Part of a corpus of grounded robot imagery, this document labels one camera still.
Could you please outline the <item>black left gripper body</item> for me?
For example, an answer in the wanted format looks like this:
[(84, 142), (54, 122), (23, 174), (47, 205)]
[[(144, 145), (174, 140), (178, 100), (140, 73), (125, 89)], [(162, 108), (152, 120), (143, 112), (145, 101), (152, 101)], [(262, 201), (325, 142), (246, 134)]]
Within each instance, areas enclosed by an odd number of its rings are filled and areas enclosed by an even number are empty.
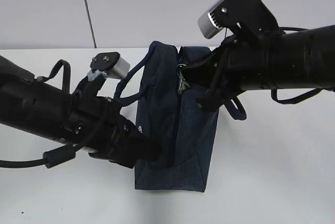
[(94, 159), (107, 160), (111, 163), (134, 168), (141, 159), (141, 133), (137, 127), (120, 114), (119, 102), (105, 97), (95, 99), (97, 116), (86, 104), (80, 104), (80, 111), (93, 118), (84, 124), (79, 142), (74, 150), (89, 149), (89, 156)]

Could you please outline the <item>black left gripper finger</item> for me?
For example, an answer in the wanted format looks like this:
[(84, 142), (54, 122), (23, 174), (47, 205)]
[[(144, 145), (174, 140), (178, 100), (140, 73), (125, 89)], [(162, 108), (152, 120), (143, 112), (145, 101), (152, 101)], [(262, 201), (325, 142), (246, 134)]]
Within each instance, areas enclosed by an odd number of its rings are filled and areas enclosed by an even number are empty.
[(154, 162), (161, 153), (160, 145), (145, 135), (132, 135), (130, 137), (130, 147), (132, 155), (131, 168), (134, 168), (138, 160)]

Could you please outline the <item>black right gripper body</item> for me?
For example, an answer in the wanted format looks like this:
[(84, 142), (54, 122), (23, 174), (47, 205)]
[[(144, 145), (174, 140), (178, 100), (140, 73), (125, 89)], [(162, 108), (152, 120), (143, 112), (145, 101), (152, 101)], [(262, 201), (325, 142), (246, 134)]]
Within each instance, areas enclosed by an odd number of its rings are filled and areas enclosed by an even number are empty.
[(195, 83), (206, 87), (197, 102), (206, 110), (231, 106), (246, 91), (270, 88), (266, 48), (255, 48), (235, 38), (224, 40), (200, 66), (204, 74)]

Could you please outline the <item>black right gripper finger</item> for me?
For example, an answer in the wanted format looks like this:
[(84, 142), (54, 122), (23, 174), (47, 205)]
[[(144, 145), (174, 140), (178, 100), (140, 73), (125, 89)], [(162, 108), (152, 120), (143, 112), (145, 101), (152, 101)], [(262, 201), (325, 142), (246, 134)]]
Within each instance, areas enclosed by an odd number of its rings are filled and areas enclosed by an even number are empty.
[(186, 82), (209, 87), (219, 67), (221, 48), (181, 48), (181, 74)]

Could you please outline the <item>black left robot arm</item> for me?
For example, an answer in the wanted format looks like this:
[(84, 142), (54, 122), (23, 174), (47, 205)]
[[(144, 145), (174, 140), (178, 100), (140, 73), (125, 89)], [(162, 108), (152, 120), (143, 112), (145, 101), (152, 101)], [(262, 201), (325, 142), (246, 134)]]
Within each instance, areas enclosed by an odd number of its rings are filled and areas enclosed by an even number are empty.
[(74, 159), (80, 150), (128, 168), (139, 160), (157, 160), (161, 147), (120, 113), (142, 93), (126, 98), (98, 95), (106, 79), (125, 80), (129, 68), (118, 52), (99, 53), (71, 91), (71, 66), (65, 60), (59, 60), (48, 76), (35, 76), (1, 58), (1, 124), (60, 144), (40, 159), (1, 161), (1, 167), (50, 169)]

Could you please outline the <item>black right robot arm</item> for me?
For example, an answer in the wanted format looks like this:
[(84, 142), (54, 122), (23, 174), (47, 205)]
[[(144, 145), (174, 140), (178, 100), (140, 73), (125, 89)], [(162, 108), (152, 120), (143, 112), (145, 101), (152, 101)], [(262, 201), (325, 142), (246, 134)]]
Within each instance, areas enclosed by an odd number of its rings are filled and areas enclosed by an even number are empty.
[(224, 106), (243, 117), (239, 95), (256, 90), (269, 90), (277, 103), (298, 104), (334, 91), (334, 26), (290, 33), (280, 28), (261, 33), (257, 46), (230, 36), (199, 60), (184, 63), (181, 74), (200, 89), (196, 102), (209, 111)]

